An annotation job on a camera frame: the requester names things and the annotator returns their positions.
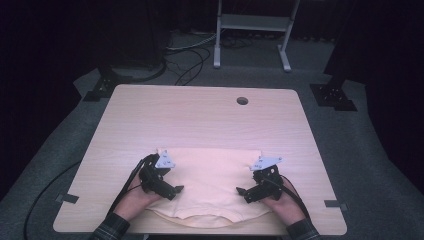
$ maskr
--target metal stand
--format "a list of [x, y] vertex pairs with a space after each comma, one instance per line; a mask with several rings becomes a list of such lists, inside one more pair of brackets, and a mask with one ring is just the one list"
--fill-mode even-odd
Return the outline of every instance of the metal stand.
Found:
[[83, 101], [98, 102], [101, 98], [110, 98], [113, 90], [119, 84], [128, 84], [132, 82], [132, 77], [116, 74], [111, 66], [98, 67], [100, 79], [92, 91], [87, 92]]
[[265, 17], [265, 16], [248, 16], [222, 14], [222, 0], [218, 3], [218, 17], [216, 23], [216, 43], [214, 49], [213, 66], [219, 68], [221, 66], [221, 30], [222, 29], [244, 29], [259, 31], [276, 31], [284, 32], [283, 44], [278, 45], [278, 52], [283, 63], [284, 71], [291, 72], [291, 67], [286, 54], [286, 47], [293, 28], [297, 9], [300, 0], [295, 0], [290, 17]]
[[343, 78], [333, 76], [327, 84], [311, 84], [318, 106], [334, 107], [336, 111], [358, 111], [352, 100], [344, 94], [343, 82]]

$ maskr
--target table top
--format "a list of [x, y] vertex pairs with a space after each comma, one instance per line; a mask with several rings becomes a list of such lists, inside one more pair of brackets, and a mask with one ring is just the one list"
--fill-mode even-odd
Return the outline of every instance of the table top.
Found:
[[[238, 99], [247, 100], [241, 105]], [[163, 147], [258, 149], [282, 156], [290, 179], [322, 235], [347, 227], [297, 93], [287, 89], [119, 85], [100, 120], [54, 222], [58, 232], [92, 232], [140, 159]], [[144, 211], [129, 232], [281, 235], [273, 213], [221, 228], [187, 228]]]

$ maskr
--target hand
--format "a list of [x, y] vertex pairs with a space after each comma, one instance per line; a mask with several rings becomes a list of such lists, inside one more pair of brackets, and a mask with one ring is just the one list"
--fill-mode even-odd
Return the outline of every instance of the hand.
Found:
[[[287, 178], [283, 177], [283, 180], [284, 186], [298, 195], [293, 185], [287, 180]], [[286, 226], [290, 226], [293, 223], [306, 218], [305, 214], [303, 214], [297, 203], [285, 192], [281, 194], [281, 197], [278, 201], [272, 197], [266, 197], [262, 199], [261, 202], [270, 207]]]
[[143, 191], [138, 173], [133, 178], [128, 190], [113, 210], [115, 214], [128, 222], [138, 216], [147, 206], [162, 198], [154, 192], [146, 193]]

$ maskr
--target black sleeve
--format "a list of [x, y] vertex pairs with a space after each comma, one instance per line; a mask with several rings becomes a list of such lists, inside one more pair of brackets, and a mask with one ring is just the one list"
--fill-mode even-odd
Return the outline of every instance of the black sleeve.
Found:
[[115, 213], [109, 214], [90, 236], [90, 240], [119, 240], [127, 232], [130, 223]]
[[322, 239], [311, 219], [305, 218], [287, 227], [287, 232], [293, 240], [318, 240]]

